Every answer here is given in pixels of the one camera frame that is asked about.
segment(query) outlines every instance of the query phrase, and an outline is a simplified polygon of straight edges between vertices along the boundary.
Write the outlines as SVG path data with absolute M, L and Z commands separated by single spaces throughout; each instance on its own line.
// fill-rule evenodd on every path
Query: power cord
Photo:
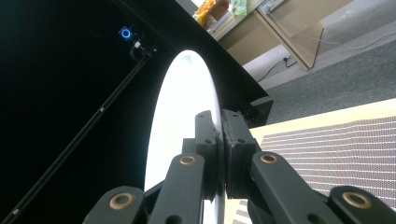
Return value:
M 270 74 L 270 72 L 271 72 L 278 64 L 280 64 L 280 63 L 282 63 L 282 62 L 285 62 L 286 68 L 290 68 L 290 67 L 292 67 L 293 65 L 295 65 L 295 64 L 297 63 L 297 62 L 294 62 L 294 63 L 288 65 L 288 59 L 289 59 L 289 58 L 291 58 L 291 55 L 290 55 L 289 57 L 287 57 L 287 58 L 283 58 L 281 61 L 279 61 L 279 62 L 277 62 L 276 64 L 274 64 L 274 66 L 272 66 L 272 68 L 271 68 L 270 70 L 268 70 L 268 72 L 267 72 L 262 78 L 260 78 L 257 82 L 260 82 L 261 80 L 263 80 L 268 74 Z
M 266 8 L 265 8 L 265 13 L 266 13 L 267 15 L 269 15 L 274 21 L 279 22 L 280 24 L 282 24 L 283 26 L 285 26 L 285 27 L 288 28 L 289 30 L 293 31 L 296 35 L 299 35 L 299 36 L 302 36 L 302 37 L 305 37 L 305 38 L 308 38 L 308 39 L 318 40 L 318 41 L 323 42 L 323 43 L 326 43 L 326 44 L 338 45 L 338 46 L 341 46 L 341 47 L 346 48 L 346 49 L 364 49 L 364 48 L 367 48 L 367 47 L 373 45 L 375 42 L 377 42 L 378 40 L 380 40 L 380 39 L 382 39 L 382 38 L 384 38 L 384 37 L 386 37 L 386 36 L 396 35 L 396 32 L 392 32 L 392 33 L 389 33 L 389 34 L 386 34 L 386 35 L 381 35 L 379 38 L 377 38 L 376 40 L 370 42 L 369 44 L 366 44 L 366 45 L 363 45 L 363 46 L 360 46 L 360 47 L 348 47 L 348 46 L 345 46 L 344 44 L 342 44 L 342 43 L 340 43 L 340 42 L 327 41 L 327 40 L 317 39 L 317 38 L 314 38 L 314 37 L 309 36 L 309 35 L 302 35 L 302 34 L 300 34 L 300 33 L 299 33 L 298 31 L 296 31 L 294 28 L 292 28 L 292 27 L 290 27 L 290 26 L 284 24 L 281 20 L 279 20 L 277 17 L 275 17 L 275 16 L 271 13 L 271 8 L 269 8 L 269 7 L 266 7 Z

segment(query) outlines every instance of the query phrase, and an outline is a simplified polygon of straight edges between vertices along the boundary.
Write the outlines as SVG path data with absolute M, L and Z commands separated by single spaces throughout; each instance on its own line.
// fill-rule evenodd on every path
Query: power outlet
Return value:
M 259 10 L 264 13 L 264 14 L 268 14 L 268 8 L 269 11 L 271 12 L 272 10 L 274 10 L 274 8 L 276 8 L 277 6 L 279 6 L 281 3 L 283 3 L 286 0 L 265 0 L 260 6 L 259 6 Z

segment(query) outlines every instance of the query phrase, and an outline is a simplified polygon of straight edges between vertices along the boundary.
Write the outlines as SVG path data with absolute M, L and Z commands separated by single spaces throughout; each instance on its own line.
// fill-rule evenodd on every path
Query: blue ring light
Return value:
M 134 37 L 134 33 L 131 31 L 130 28 L 128 28 L 126 26 L 121 28 L 121 30 L 119 31 L 119 34 L 126 41 L 128 41 L 128 40 L 130 40 L 131 38 Z
M 124 28 L 121 30 L 121 35 L 122 35 L 122 37 L 127 39 L 127 38 L 131 37 L 131 31 L 129 29 Z

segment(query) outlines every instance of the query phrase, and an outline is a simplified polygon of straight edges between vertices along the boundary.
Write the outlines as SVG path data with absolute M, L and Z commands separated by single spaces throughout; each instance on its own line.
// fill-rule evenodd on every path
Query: wooden table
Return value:
M 269 16 L 260 12 L 264 0 L 251 0 L 246 17 L 229 18 L 213 37 L 241 65 L 282 44 L 307 70 L 314 66 L 319 41 L 300 35 L 320 39 L 323 31 L 320 20 L 351 1 L 286 0 L 271 12 L 273 16 Z

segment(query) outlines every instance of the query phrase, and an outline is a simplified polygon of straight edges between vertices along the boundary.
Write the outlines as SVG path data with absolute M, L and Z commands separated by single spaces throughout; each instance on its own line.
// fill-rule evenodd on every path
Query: black metal pole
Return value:
M 136 76 L 138 71 L 145 65 L 149 60 L 149 56 L 144 55 L 143 58 L 137 63 L 137 65 L 132 69 L 128 76 L 121 82 L 121 84 L 111 93 L 111 95 L 105 100 L 105 102 L 100 106 L 100 108 L 93 114 L 93 116 L 88 120 L 88 122 L 82 127 L 78 132 L 76 137 L 70 142 L 70 144 L 64 149 L 64 151 L 58 156 L 58 158 L 52 163 L 49 169 L 35 182 L 32 188 L 25 194 L 25 196 L 20 200 L 20 202 L 15 206 L 15 208 L 8 214 L 8 216 L 3 220 L 2 224 L 13 223 L 19 214 L 29 205 L 29 203 L 35 198 L 37 193 L 43 189 L 47 182 L 53 177 L 53 175 L 58 171 L 62 164 L 67 160 L 67 158 L 73 153 L 78 144 L 84 139 L 87 133 L 92 129 L 94 124 L 101 118 L 104 112 L 113 104 L 117 97 L 122 93 L 125 87 L 131 82 Z

